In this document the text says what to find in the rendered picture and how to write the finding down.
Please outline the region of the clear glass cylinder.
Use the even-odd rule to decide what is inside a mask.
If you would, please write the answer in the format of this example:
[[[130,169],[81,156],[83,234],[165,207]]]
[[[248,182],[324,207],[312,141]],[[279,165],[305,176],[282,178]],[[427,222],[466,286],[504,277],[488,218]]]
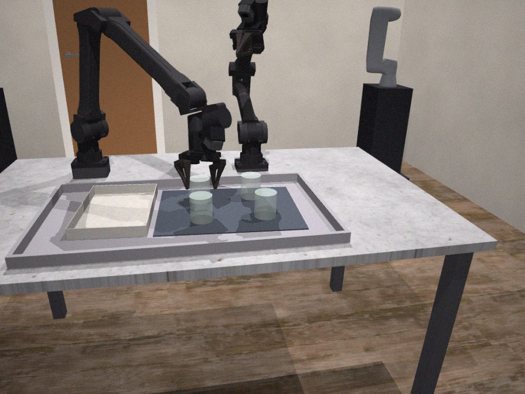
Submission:
[[[203,225],[213,220],[213,196],[210,192],[197,191],[189,195],[190,221]]]
[[[210,192],[210,177],[206,175],[194,175],[190,177],[190,194],[197,191]]]
[[[260,220],[271,220],[276,217],[277,191],[271,188],[255,190],[254,216]]]
[[[258,172],[244,172],[241,174],[241,198],[252,201],[255,190],[261,188],[261,174]]]

